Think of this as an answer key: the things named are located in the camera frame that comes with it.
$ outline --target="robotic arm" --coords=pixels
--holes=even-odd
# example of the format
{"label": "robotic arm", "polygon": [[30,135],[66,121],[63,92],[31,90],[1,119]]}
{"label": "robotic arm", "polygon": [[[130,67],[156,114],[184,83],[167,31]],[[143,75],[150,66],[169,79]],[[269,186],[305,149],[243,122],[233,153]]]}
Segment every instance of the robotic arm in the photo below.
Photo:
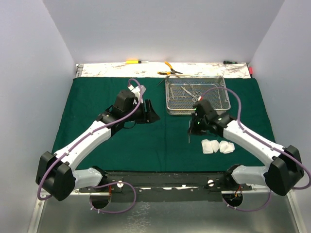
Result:
{"label": "robotic arm", "polygon": [[301,162],[297,148],[293,146],[285,148],[267,140],[239,123],[227,112],[218,115],[207,100],[197,102],[194,108],[189,134],[202,135],[209,131],[235,142],[264,164],[264,166],[251,167],[233,166],[229,169],[232,182],[268,186],[276,194],[285,196],[303,177],[304,170],[293,160],[278,152],[284,151]]}
{"label": "robotic arm", "polygon": [[[146,88],[144,86],[140,87],[144,93]],[[63,157],[62,155],[66,155],[53,167],[42,185],[57,200],[65,199],[74,189],[103,184],[101,181],[105,179],[103,179],[104,172],[101,169],[92,167],[87,170],[76,170],[76,168],[98,145],[123,129],[126,122],[134,121],[135,124],[150,124],[160,120],[160,117],[153,110],[150,100],[146,100],[145,105],[141,101],[137,110],[127,117],[135,109],[140,98],[138,86],[136,88],[129,86],[129,89],[121,91],[117,95],[115,103],[100,114],[93,124],[77,139],[56,151],[55,154],[45,152],[41,156],[35,180],[37,184],[40,184],[42,177],[51,164]],[[106,127],[109,123],[118,120],[118,123]]]}
{"label": "robotic arm", "polygon": [[[211,132],[233,141],[256,156],[264,166],[234,165],[227,171],[191,173],[103,171],[98,167],[76,170],[93,149],[123,129],[126,122],[148,124],[160,120],[150,100],[143,103],[140,90],[143,94],[146,89],[144,86],[140,87],[141,89],[129,86],[130,90],[121,91],[115,103],[69,145],[55,154],[44,153],[36,176],[39,187],[43,187],[57,200],[63,200],[74,189],[90,192],[85,188],[115,183],[117,180],[130,183],[134,189],[139,190],[138,201],[222,201],[222,191],[235,191],[240,184],[268,186],[276,194],[285,196],[304,176],[304,170],[282,154],[285,152],[301,162],[297,148],[284,148],[265,139],[227,112],[218,115],[207,100],[194,105],[195,112],[192,114],[188,133],[203,135]],[[111,201],[131,201],[132,192],[132,189],[114,184]]]}

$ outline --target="yellow-handled pliers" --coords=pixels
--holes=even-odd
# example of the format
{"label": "yellow-handled pliers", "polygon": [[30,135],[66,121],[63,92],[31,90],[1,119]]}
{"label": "yellow-handled pliers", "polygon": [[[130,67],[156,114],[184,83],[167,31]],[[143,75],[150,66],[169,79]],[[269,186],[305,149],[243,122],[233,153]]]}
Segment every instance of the yellow-handled pliers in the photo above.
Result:
{"label": "yellow-handled pliers", "polygon": [[165,62],[165,64],[167,64],[169,66],[169,68],[171,69],[171,71],[166,71],[166,72],[161,72],[161,71],[158,71],[158,74],[160,75],[169,75],[169,74],[182,74],[181,72],[178,72],[176,70],[173,69],[172,65],[168,62]]}

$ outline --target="metal basket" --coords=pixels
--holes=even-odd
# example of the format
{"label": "metal basket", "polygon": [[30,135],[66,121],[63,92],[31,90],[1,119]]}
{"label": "metal basket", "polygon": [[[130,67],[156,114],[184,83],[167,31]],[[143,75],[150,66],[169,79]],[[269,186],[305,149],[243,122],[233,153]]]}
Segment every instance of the metal basket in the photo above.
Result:
{"label": "metal basket", "polygon": [[[168,75],[165,80],[166,106],[170,115],[190,115],[198,97],[213,87],[225,87],[222,76]],[[218,114],[230,109],[228,92],[214,89],[203,96]]]}

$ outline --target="screwdriver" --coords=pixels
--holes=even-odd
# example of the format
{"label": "screwdriver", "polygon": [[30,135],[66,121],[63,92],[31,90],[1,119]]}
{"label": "screwdriver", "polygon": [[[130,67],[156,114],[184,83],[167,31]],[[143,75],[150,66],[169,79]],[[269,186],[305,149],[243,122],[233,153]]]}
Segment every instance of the screwdriver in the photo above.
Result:
{"label": "screwdriver", "polygon": [[148,63],[148,61],[140,61],[140,60],[130,60],[126,61],[127,64],[140,64],[140,63]]}
{"label": "screwdriver", "polygon": [[224,64],[237,64],[237,62],[224,61]]}
{"label": "screwdriver", "polygon": [[249,71],[249,75],[251,76],[251,78],[253,77],[253,68],[249,67],[248,68]]}

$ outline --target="white wall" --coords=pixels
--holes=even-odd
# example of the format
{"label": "white wall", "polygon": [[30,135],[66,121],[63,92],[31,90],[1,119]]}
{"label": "white wall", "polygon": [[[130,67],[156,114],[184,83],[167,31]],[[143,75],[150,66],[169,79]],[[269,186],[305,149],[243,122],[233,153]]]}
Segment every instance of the white wall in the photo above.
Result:
{"label": "white wall", "polygon": [[[299,148],[311,169],[311,1],[286,0],[251,62],[277,142]],[[307,183],[307,177],[300,186]],[[297,191],[311,232],[311,189]]]}
{"label": "white wall", "polygon": [[40,155],[52,149],[73,59],[41,0],[0,8],[0,232],[27,232]]}
{"label": "white wall", "polygon": [[249,62],[284,0],[43,0],[77,63]]}

